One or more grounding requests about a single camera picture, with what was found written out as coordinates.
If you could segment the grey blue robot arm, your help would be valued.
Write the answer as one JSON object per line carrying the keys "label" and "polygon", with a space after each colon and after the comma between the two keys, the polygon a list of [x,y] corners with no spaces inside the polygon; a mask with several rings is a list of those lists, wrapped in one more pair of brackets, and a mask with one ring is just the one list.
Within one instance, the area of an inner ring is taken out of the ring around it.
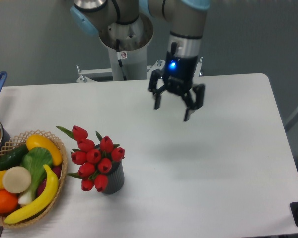
{"label": "grey blue robot arm", "polygon": [[[208,0],[76,0],[70,8],[79,28],[97,35],[107,48],[115,81],[149,79],[155,108],[164,91],[180,96],[185,120],[203,105],[205,86],[195,84],[201,58]],[[153,39],[152,19],[170,25],[163,65],[147,69],[147,47]]]}

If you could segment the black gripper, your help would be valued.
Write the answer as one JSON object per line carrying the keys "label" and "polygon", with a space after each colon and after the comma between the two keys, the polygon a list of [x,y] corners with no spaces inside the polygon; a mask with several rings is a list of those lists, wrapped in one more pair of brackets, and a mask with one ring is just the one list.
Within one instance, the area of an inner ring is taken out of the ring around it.
{"label": "black gripper", "polygon": [[[194,84],[192,87],[197,59],[197,56],[184,58],[167,52],[164,72],[156,69],[149,79],[148,91],[153,94],[155,110],[160,108],[161,95],[166,89],[170,93],[181,96],[186,104],[184,121],[188,121],[190,115],[203,106],[205,84]],[[158,88],[159,80],[163,85]]]}

